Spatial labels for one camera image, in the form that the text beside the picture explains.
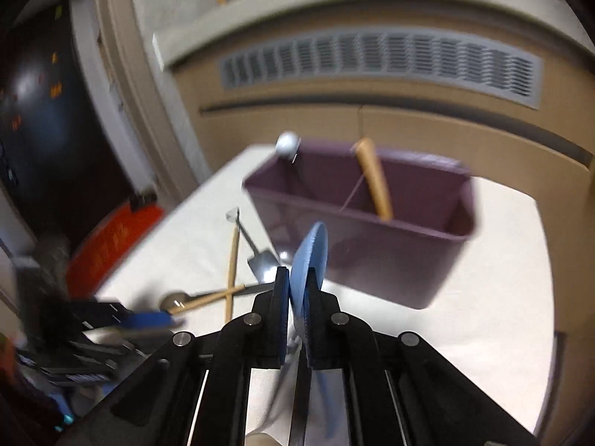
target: wooden handle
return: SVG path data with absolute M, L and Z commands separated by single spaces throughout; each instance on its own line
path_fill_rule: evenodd
M 233 236 L 231 237 L 231 254 L 229 257 L 229 271 L 227 272 L 227 289 L 233 289 L 236 284 L 237 274 L 237 251 L 240 247 L 240 227 L 237 225 L 233 229 Z M 225 323 L 231 320 L 233 314 L 233 296 L 225 296 Z
M 368 182 L 370 194 L 376 206 L 376 214 L 383 221 L 393 218 L 393 205 L 390 202 L 389 186 L 386 183 L 385 172 L 382 170 L 380 159 L 376 155 L 374 142 L 364 137 L 353 146 L 355 156 L 358 158 L 364 177 Z
M 231 297 L 234 293 L 241 292 L 246 288 L 245 285 L 238 285 L 237 287 L 233 287 L 230 290 L 223 290 L 220 292 L 215 292 L 206 297 L 197 298 L 196 300 L 190 300 L 184 305 L 178 305 L 176 307 L 168 308 L 167 311 L 172 314 L 182 313 L 183 311 L 194 310 L 195 308 L 199 308 L 203 305 L 207 305 L 208 303 L 215 302 L 216 300 L 221 300 L 222 298 Z

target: wall vent grille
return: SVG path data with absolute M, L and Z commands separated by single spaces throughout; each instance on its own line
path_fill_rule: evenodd
M 222 59 L 225 88 L 314 77 L 426 80 L 539 107 L 542 61 L 499 41 L 421 27 L 344 28 L 267 41 Z

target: metal spoon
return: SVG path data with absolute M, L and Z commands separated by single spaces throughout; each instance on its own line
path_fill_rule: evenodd
M 260 284 L 274 282 L 275 277 L 277 276 L 277 267 L 281 266 L 281 263 L 279 263 L 277 257 L 273 254 L 271 250 L 268 249 L 258 251 L 258 248 L 254 244 L 254 241 L 252 241 L 252 239 L 246 232 L 246 228 L 244 228 L 239 218 L 237 217 L 237 208 L 228 211 L 225 214 L 225 217 L 228 221 L 237 222 L 237 226 L 240 228 L 240 232 L 242 233 L 244 238 L 246 238 L 248 245 L 252 248 L 254 256 L 248 259 L 248 266 L 250 267 L 250 270 L 252 270 L 252 273 L 256 277 L 257 282 Z

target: purple container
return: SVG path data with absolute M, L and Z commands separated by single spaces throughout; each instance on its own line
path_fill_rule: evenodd
M 377 153 L 395 214 L 389 222 L 376 215 L 349 145 L 302 142 L 293 164 L 275 155 L 243 185 L 285 261 L 293 260 L 311 226 L 323 221 L 328 279 L 425 308 L 474 229 L 471 177 L 449 158 Z

